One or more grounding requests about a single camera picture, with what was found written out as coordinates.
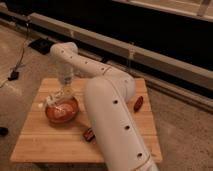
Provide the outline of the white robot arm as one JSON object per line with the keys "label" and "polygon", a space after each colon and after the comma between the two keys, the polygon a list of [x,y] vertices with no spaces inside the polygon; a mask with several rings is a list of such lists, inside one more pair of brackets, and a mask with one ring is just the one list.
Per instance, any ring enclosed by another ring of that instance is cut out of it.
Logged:
{"label": "white robot arm", "polygon": [[135,94],[134,78],[115,67],[78,54],[75,43],[56,43],[50,54],[59,64],[61,90],[45,99],[63,115],[62,103],[71,97],[72,69],[92,78],[84,89],[84,106],[109,171],[159,171],[138,130],[127,102]]}

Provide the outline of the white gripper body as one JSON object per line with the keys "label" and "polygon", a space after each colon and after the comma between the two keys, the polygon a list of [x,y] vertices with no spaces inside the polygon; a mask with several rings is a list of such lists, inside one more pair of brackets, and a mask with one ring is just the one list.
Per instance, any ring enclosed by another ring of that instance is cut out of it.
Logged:
{"label": "white gripper body", "polygon": [[44,106],[52,106],[57,102],[65,99],[72,98],[74,96],[74,91],[70,86],[63,86],[59,91],[49,94],[44,101]]}

